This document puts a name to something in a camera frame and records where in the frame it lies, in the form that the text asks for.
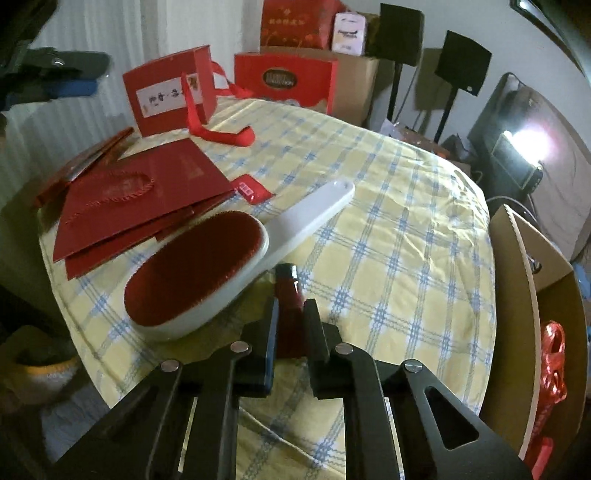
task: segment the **brown cardboard box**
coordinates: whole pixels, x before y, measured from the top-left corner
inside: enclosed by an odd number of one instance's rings
[[[546,471],[561,460],[577,433],[587,380],[586,324],[569,262],[507,205],[491,220],[495,256],[497,332],[481,419],[523,458],[530,442],[540,390],[540,326],[554,320],[565,333],[566,399],[542,431],[554,440]],[[541,263],[533,274],[528,255]]]
[[[261,47],[261,53],[291,53],[321,60],[338,60],[335,102],[332,116],[352,125],[361,126],[368,115],[378,59],[355,57],[344,53],[315,48]]]

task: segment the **black speaker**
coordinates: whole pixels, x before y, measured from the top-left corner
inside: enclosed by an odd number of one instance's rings
[[[416,67],[423,49],[425,15],[420,10],[380,5],[378,57]]]
[[[435,75],[476,96],[482,88],[492,54],[471,38],[447,31]]]

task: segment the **yellow plaid bedspread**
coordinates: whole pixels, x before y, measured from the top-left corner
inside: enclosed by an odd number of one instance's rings
[[[345,341],[383,361],[421,360],[478,411],[496,329],[482,192],[435,155],[305,109],[224,99],[210,123],[224,131],[247,125],[256,132],[249,148],[193,140],[228,178],[249,173],[276,195],[254,207],[235,196],[221,208],[265,223],[329,179],[354,181],[352,203],[288,257],[306,297],[317,300],[323,320],[337,324]],[[128,153],[187,135],[142,139]],[[51,262],[56,230],[40,238],[53,291],[110,406],[163,359],[203,359],[238,338],[272,292],[269,278],[260,278],[198,331],[149,345],[130,328],[124,287],[161,244],[150,239],[66,281],[64,262]],[[241,406],[237,478],[344,478],[342,402],[312,397],[304,361],[277,362],[271,396]]]

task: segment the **light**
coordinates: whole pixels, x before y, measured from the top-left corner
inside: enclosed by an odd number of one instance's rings
[[[519,154],[531,165],[537,167],[545,160],[551,150],[550,139],[541,129],[525,128],[516,134],[505,130],[503,135]]]

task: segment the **red ribbon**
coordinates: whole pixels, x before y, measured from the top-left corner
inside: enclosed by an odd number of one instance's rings
[[[223,69],[215,62],[212,62],[212,68],[214,73],[225,74]],[[187,81],[187,74],[183,72],[181,74],[181,87],[183,88],[183,95],[185,102],[187,102],[187,123],[189,125],[189,133],[196,137],[203,138],[208,142],[223,143],[227,145],[234,145],[235,147],[250,147],[255,141],[255,133],[251,127],[245,127],[240,130],[237,134],[229,132],[214,132],[208,130],[203,126],[197,113],[197,107],[195,106],[195,100],[191,94],[189,83]],[[218,95],[235,95],[236,98],[243,99],[249,98],[248,90],[245,90],[234,83],[228,82],[227,89],[216,89]]]

